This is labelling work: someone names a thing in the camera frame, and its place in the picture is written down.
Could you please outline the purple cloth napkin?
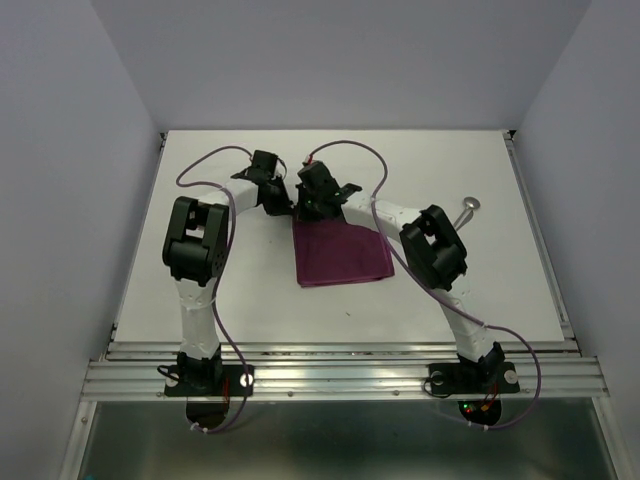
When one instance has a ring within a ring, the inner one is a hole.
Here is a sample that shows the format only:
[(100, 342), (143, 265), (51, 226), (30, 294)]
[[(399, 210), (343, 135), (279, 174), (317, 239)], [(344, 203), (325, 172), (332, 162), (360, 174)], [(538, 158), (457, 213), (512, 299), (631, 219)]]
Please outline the purple cloth napkin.
[(382, 236), (340, 220), (292, 222), (297, 283), (325, 287), (390, 278), (395, 269)]

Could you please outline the silver metal spoon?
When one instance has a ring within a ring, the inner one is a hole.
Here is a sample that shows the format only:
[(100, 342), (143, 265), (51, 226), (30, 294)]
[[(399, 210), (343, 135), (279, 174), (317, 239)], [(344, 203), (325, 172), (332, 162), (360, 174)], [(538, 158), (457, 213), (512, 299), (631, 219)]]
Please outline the silver metal spoon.
[(463, 211), (454, 221), (453, 227), (456, 231), (462, 229), (467, 223), (469, 223), (477, 210), (481, 207), (480, 201), (473, 197), (467, 196), (463, 199)]

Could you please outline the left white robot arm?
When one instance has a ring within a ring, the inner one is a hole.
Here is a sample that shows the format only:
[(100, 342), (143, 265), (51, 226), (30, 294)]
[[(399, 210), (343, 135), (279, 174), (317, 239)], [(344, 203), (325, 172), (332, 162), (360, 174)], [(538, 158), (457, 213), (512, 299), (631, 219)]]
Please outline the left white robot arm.
[[(236, 146), (236, 151), (248, 153)], [(161, 365), (165, 394), (171, 397), (217, 396), (250, 387), (246, 367), (225, 367), (218, 335), (216, 295), (233, 243), (237, 216), (261, 207), (270, 216), (289, 215), (293, 204), (284, 178), (286, 166), (274, 153), (248, 153), (249, 164), (224, 184), (188, 182), (185, 176), (204, 162), (188, 166), (176, 179), (180, 188), (207, 187), (198, 197), (178, 197), (165, 236), (162, 261), (177, 288), (182, 341), (176, 363)]]

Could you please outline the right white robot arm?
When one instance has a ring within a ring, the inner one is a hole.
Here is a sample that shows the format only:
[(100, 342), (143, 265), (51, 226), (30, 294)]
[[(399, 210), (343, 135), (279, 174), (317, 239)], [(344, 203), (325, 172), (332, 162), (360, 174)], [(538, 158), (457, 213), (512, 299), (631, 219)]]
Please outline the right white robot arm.
[(460, 359), (460, 378), (472, 390), (482, 390), (496, 378), (504, 362), (502, 347), (489, 327), (467, 313), (460, 279), (467, 273), (467, 249), (444, 210), (423, 210), (381, 201), (362, 187), (339, 185), (321, 161), (309, 161), (298, 172), (300, 183), (296, 218), (379, 239), (389, 257), (390, 241), (400, 244), (400, 259), (411, 278), (439, 304), (453, 333)]

